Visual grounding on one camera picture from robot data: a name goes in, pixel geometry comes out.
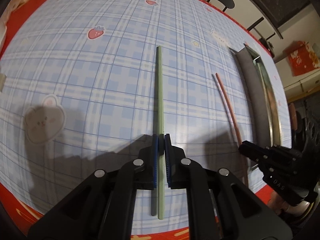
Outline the person's right hand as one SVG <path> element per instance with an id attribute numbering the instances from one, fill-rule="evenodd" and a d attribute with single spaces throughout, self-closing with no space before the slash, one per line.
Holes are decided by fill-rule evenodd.
<path id="1" fill-rule="evenodd" d="M 271 193 L 267 206 L 277 215 L 281 214 L 282 212 L 287 212 L 290 207 L 289 204 L 287 204 L 287 202 L 285 202 L 285 200 L 283 200 L 283 198 L 276 193 L 276 191 Z"/>

